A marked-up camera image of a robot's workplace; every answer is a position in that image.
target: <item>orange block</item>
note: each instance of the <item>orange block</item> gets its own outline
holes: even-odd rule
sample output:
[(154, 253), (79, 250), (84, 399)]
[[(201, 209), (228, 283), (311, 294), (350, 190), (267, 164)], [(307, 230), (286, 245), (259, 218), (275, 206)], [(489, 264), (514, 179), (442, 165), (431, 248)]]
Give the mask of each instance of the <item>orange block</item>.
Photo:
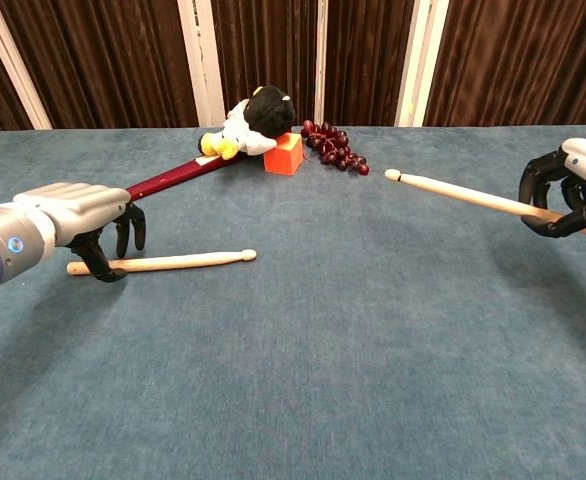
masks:
[(302, 164), (302, 136), (285, 133), (277, 139), (277, 147), (264, 154), (264, 170), (281, 175), (295, 175)]

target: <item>yellow plush feet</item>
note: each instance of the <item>yellow plush feet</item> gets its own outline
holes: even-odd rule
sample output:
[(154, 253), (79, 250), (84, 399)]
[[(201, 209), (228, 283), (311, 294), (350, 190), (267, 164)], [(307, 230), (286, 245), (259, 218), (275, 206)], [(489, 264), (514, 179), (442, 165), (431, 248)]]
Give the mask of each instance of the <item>yellow plush feet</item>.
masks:
[(235, 155), (237, 155), (238, 148), (237, 144), (233, 140), (223, 138), (217, 145), (217, 151), (220, 155), (222, 155), (224, 160), (230, 160)]
[(200, 150), (206, 156), (216, 155), (218, 152), (213, 147), (213, 134), (205, 133), (200, 140)]

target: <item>stuffed toy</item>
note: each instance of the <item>stuffed toy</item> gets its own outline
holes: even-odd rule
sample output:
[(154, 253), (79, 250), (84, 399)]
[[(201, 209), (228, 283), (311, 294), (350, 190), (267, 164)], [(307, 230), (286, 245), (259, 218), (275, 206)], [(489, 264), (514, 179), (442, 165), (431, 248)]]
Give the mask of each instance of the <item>stuffed toy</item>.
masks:
[(227, 114), (222, 131), (202, 135), (198, 148), (203, 155), (219, 155), (224, 160), (238, 152), (261, 155), (275, 148), (276, 139), (291, 131), (294, 122), (291, 97), (273, 85), (264, 85)]

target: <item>drumstick tip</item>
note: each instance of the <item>drumstick tip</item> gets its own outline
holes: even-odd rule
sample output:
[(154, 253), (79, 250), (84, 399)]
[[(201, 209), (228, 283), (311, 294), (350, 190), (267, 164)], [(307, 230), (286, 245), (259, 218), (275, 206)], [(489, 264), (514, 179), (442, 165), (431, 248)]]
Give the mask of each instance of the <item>drumstick tip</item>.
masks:
[(389, 180), (392, 180), (394, 182), (399, 182), (400, 177), (402, 177), (402, 174), (400, 173), (399, 170), (395, 170), (394, 168), (390, 168), (386, 172), (384, 172), (384, 176), (386, 178), (388, 178)]
[(257, 257), (257, 252), (255, 250), (242, 250), (242, 254), (244, 255), (242, 257), (242, 260), (244, 260), (245, 262), (250, 262), (251, 260), (255, 260), (255, 257)]

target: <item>black plush head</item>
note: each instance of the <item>black plush head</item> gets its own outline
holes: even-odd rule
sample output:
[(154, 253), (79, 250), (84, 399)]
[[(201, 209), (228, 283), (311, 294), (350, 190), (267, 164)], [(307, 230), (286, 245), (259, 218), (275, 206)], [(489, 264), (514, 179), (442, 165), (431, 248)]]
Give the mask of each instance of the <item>black plush head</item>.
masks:
[(254, 132), (277, 138), (291, 130), (295, 107), (286, 93), (272, 85), (256, 89), (244, 108), (244, 120)]

